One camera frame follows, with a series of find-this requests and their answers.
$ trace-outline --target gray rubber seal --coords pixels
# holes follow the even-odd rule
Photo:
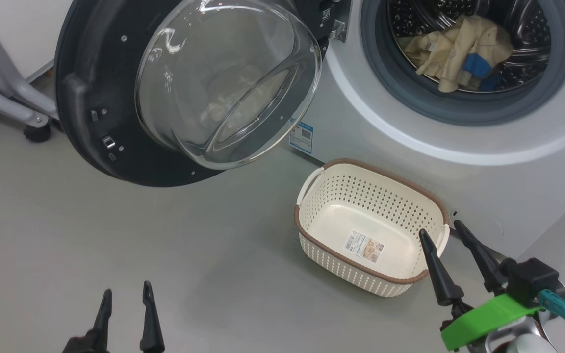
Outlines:
[[[363,0],[361,40],[383,86],[406,107],[444,123],[484,126],[521,118],[546,103],[565,81],[565,0],[539,0],[551,29],[551,59],[541,78],[507,92],[442,93],[418,76],[402,55],[387,21],[386,0]]]

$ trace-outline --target basket bottom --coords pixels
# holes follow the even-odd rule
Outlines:
[[[363,257],[363,250],[357,253],[347,249],[351,238],[358,239],[358,235],[352,235],[354,231],[383,245],[375,262]],[[417,275],[413,273],[421,258],[417,239],[385,219],[347,203],[324,206],[315,216],[307,233],[348,259],[384,275],[402,279]]]

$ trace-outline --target beige garment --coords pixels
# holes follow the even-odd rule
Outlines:
[[[468,54],[476,53],[491,67],[507,60],[513,47],[509,34],[493,21],[480,16],[461,16],[457,24],[414,38],[402,38],[405,53],[418,66],[418,75],[439,78],[439,90],[457,90],[459,85],[478,87],[476,78],[462,70]]]

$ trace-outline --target caster wheel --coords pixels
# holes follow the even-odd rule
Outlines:
[[[64,132],[64,130],[62,129],[62,124],[60,123],[60,121],[58,119],[50,119],[51,121],[51,125],[53,125],[53,127],[60,131],[60,132]]]
[[[49,124],[43,127],[26,126],[23,135],[32,142],[45,142],[49,140],[51,128]]]

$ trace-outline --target brown basket rim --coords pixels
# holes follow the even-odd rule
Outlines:
[[[384,177],[392,179],[393,181],[396,181],[397,183],[400,183],[402,185],[405,185],[406,187],[412,188],[413,190],[419,192],[420,194],[428,197],[431,201],[433,201],[433,203],[435,203],[435,205],[437,205],[437,207],[439,207],[439,210],[442,213],[442,217],[444,218],[444,224],[450,223],[450,217],[448,215],[448,211],[446,210],[446,207],[444,206],[444,204],[437,197],[431,195],[429,192],[422,189],[421,187],[418,187],[414,183],[411,183],[410,181],[403,179],[403,178],[401,178],[401,177],[399,177],[395,174],[391,174],[390,172],[386,172],[383,169],[374,167],[372,165],[369,165],[367,163],[363,163],[361,161],[357,161],[355,159],[349,159],[349,158],[334,159],[333,161],[330,161],[330,162],[326,163],[325,165],[323,165],[323,168],[324,168],[324,170],[326,170],[326,169],[328,169],[328,168],[330,168],[334,165],[339,165],[339,164],[349,164],[349,165],[354,165],[355,167],[370,170],[371,172],[375,172],[376,174],[383,175]],[[372,269],[370,269],[366,266],[363,266],[362,264],[358,264],[358,263],[351,261],[347,257],[344,257],[343,255],[339,254],[338,252],[332,250],[331,248],[328,248],[328,246],[324,245],[323,243],[321,243],[320,241],[318,241],[317,239],[315,239],[314,237],[309,235],[307,233],[307,231],[300,224],[300,205],[296,205],[294,212],[293,212],[293,219],[296,223],[296,226],[298,227],[298,230],[300,231],[300,234],[302,234],[303,237],[308,239],[308,241],[310,241],[311,243],[314,243],[316,246],[321,248],[323,251],[326,251],[328,254],[336,257],[336,259],[338,259],[339,261],[343,261],[344,263],[347,263],[348,265],[350,265],[354,268],[357,268],[358,270],[361,270],[365,273],[373,275],[374,277],[378,277],[379,279],[382,279],[384,281],[387,281],[389,283],[394,283],[394,284],[413,284],[413,283],[416,283],[416,282],[420,282],[428,274],[428,270],[424,270],[424,271],[420,272],[418,275],[416,275],[415,277],[411,277],[411,278],[407,278],[407,279],[399,279],[399,278],[394,278],[394,277],[390,277],[390,276],[387,276],[387,275],[383,275],[383,273],[379,273],[379,272],[372,270]]]

